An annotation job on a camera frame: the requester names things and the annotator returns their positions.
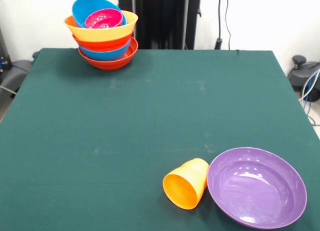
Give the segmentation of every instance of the purple bowl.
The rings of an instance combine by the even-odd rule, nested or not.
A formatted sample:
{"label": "purple bowl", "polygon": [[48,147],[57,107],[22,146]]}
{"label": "purple bowl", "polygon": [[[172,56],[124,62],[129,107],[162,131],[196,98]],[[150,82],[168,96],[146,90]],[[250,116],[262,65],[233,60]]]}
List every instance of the purple bowl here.
{"label": "purple bowl", "polygon": [[220,209],[250,228],[288,226],[307,205],[306,186],[298,172],[259,148],[237,147],[218,155],[210,164],[207,185]]}

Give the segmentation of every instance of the orange bowl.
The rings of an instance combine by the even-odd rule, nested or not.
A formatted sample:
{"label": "orange bowl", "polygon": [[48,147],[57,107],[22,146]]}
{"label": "orange bowl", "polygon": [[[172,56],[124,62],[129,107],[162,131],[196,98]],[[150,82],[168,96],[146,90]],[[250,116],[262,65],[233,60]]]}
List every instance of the orange bowl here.
{"label": "orange bowl", "polygon": [[92,66],[104,70],[104,71],[113,71],[121,69],[122,67],[126,66],[132,58],[135,56],[136,52],[138,50],[138,42],[134,37],[131,37],[131,42],[128,50],[124,54],[124,56],[121,59],[115,60],[115,61],[97,61],[91,58],[88,58],[84,55],[84,53],[81,51],[80,48],[78,48],[78,51],[80,55]]}
{"label": "orange bowl", "polygon": [[131,38],[132,34],[133,34],[133,32],[125,37],[115,39],[115,40],[105,41],[105,42],[86,42],[86,41],[79,40],[74,35],[72,35],[72,36],[73,36],[74,40],[78,43],[79,46],[82,46],[86,49],[94,50],[94,51],[101,50],[101,49],[103,49],[105,51],[111,51],[111,50],[119,49],[119,48],[123,47],[124,45],[126,45],[126,43]]}

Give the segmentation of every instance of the orange cup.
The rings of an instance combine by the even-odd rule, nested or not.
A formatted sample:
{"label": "orange cup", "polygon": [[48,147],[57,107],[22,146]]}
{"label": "orange cup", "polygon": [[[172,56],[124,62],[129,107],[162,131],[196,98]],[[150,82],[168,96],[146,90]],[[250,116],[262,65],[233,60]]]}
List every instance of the orange cup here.
{"label": "orange cup", "polygon": [[194,209],[207,187],[209,164],[194,158],[168,173],[163,179],[163,189],[172,203],[185,210]]}

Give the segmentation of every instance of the black cable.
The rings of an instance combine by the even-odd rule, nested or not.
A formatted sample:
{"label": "black cable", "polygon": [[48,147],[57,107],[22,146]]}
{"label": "black cable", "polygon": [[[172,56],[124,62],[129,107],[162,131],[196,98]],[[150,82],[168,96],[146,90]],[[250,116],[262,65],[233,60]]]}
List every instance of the black cable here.
{"label": "black cable", "polygon": [[311,119],[311,121],[313,122],[313,123],[312,123],[312,126],[316,125],[316,121],[315,121],[312,117],[310,117],[310,116],[308,115],[308,118]]}
{"label": "black cable", "polygon": [[221,15],[220,15],[220,6],[221,6],[221,0],[219,0],[219,4],[218,4],[219,39],[221,39]]}
{"label": "black cable", "polygon": [[306,112],[306,115],[307,115],[307,116],[309,116],[309,113],[310,113],[310,110],[311,110],[311,102],[309,102],[309,103],[310,103],[309,109],[308,109],[308,111]]}
{"label": "black cable", "polygon": [[311,116],[309,116],[310,110],[311,110],[311,102],[310,102],[310,106],[309,106],[308,112],[306,112],[306,115],[313,122],[312,126],[314,126],[314,127],[320,126],[320,124],[317,124],[316,121]]}
{"label": "black cable", "polygon": [[225,8],[225,16],[224,16],[224,19],[225,19],[226,30],[228,30],[228,33],[229,33],[228,49],[230,50],[231,32],[230,32],[230,30],[229,30],[228,22],[227,22],[228,8],[229,8],[229,0],[226,0],[226,8]]}
{"label": "black cable", "polygon": [[[316,66],[320,65],[320,62],[310,61],[310,62],[306,62],[306,63],[302,64],[301,66],[303,66],[303,65],[310,65],[310,64],[314,64],[314,65],[311,66],[311,67],[308,67],[308,70],[313,69],[313,68],[315,68]],[[297,69],[295,69],[295,68],[291,69],[291,71],[290,71],[290,72],[288,73],[288,75],[286,76],[287,78],[289,78],[289,75],[292,73],[293,70],[297,70]]]}
{"label": "black cable", "polygon": [[27,72],[27,73],[29,73],[29,71],[28,70],[26,70],[26,69],[24,69],[23,67],[19,67],[19,66],[17,66],[17,65],[12,65],[13,67],[16,67],[17,69],[20,69],[20,70],[23,70],[23,71],[25,71],[25,72]]}

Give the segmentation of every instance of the plastic cup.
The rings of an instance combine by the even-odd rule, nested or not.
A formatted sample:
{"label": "plastic cup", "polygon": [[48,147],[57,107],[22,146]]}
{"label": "plastic cup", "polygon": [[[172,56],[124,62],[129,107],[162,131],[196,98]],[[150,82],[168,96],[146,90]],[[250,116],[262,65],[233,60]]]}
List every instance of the plastic cup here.
{"label": "plastic cup", "polygon": [[194,158],[168,173],[163,179],[163,189],[172,203],[185,210],[194,209],[207,187],[209,164]]}

